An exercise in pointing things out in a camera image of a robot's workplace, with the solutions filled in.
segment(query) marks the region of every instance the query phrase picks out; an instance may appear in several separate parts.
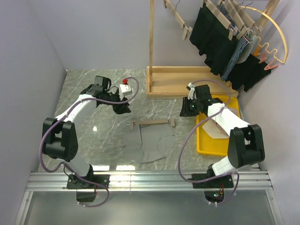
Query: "gray wall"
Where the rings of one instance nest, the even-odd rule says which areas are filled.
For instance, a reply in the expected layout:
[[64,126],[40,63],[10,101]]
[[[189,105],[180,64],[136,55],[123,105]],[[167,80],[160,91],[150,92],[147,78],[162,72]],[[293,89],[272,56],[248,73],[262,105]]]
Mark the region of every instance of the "gray wall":
[[0,1],[0,220],[13,224],[65,70],[27,0]]
[[[289,54],[285,65],[258,83],[247,93],[240,93],[245,119],[262,127],[268,169],[277,202],[285,224],[300,221],[300,120],[299,120],[299,10],[297,0],[281,0],[274,18],[288,42]],[[266,34],[271,47],[283,52],[282,41],[271,29]]]
[[[65,68],[125,69],[149,65],[150,0],[29,1]],[[252,6],[263,10],[266,2],[256,0]],[[193,27],[199,8],[200,0],[182,0],[177,10]],[[205,58],[199,56],[188,39],[181,39],[182,30],[162,0],[155,1],[154,23],[155,66],[204,66]]]

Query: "wooden pole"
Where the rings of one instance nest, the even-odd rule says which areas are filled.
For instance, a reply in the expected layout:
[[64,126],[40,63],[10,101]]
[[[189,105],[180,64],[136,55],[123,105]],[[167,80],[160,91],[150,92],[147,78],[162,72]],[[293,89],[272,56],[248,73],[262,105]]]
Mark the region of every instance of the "wooden pole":
[[149,84],[152,86],[152,68],[153,68],[153,28],[154,28],[154,0],[150,0],[150,38],[149,38]]
[[[272,16],[279,1],[280,0],[269,0],[268,4],[264,10],[264,13],[267,14],[268,16]],[[262,28],[264,28],[268,21],[269,20],[265,16],[261,15],[261,17],[259,18],[259,21],[257,23],[257,26],[262,26]]]

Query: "yellow bin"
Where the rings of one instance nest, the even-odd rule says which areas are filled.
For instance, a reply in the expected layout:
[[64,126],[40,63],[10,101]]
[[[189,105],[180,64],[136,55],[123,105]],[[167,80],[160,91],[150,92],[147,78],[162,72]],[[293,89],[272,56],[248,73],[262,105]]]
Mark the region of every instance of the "yellow bin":
[[[224,103],[228,101],[228,96],[222,95],[213,95],[213,98],[219,98]],[[228,104],[229,108],[237,109],[240,117],[240,108],[239,102],[236,97],[232,97],[230,103]],[[201,113],[196,117],[196,123],[198,124],[203,119],[207,118],[204,113]],[[197,128],[197,152],[204,155],[213,155],[213,156],[227,156],[228,143],[229,139],[212,139],[203,129],[201,124]]]

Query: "marble tabletop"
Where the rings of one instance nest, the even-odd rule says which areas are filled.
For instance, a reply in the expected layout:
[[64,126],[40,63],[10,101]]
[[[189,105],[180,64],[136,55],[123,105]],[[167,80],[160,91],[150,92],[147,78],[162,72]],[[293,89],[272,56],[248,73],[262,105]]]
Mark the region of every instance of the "marble tabletop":
[[[195,126],[195,117],[179,117],[182,107],[181,99],[148,100],[146,95],[146,70],[144,69],[94,69],[69,70],[57,104],[55,116],[63,113],[80,92],[94,83],[96,75],[109,77],[112,85],[119,85],[122,79],[134,76],[140,84],[139,93],[130,102],[131,113],[117,115],[109,105],[100,105],[84,122],[79,125],[77,138],[78,154],[96,170],[177,170],[177,160],[180,149],[189,132]],[[155,162],[138,164],[126,159],[123,151],[124,132],[128,129],[130,120],[175,118],[175,145],[167,158]],[[45,164],[54,168],[58,162],[43,156]],[[219,161],[221,157],[199,155],[196,151],[196,135],[190,138],[181,160],[184,170],[206,170],[208,165]]]

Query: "orange clothespin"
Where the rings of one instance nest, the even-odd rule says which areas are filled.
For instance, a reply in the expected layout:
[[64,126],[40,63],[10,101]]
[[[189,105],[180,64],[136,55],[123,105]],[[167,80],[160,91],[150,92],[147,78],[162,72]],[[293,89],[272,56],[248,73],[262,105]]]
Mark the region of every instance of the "orange clothespin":
[[260,50],[260,49],[261,49],[260,47],[257,47],[257,49],[254,51],[253,55],[254,55],[254,56],[260,55],[260,53],[259,53],[259,50]]
[[264,54],[262,54],[259,63],[263,63],[268,59],[266,58],[266,55],[267,55],[267,51],[265,51]]
[[264,70],[269,70],[269,69],[274,69],[276,67],[278,67],[278,64],[275,64],[275,65],[271,65],[275,60],[277,60],[277,57],[275,59],[273,59],[265,68]]

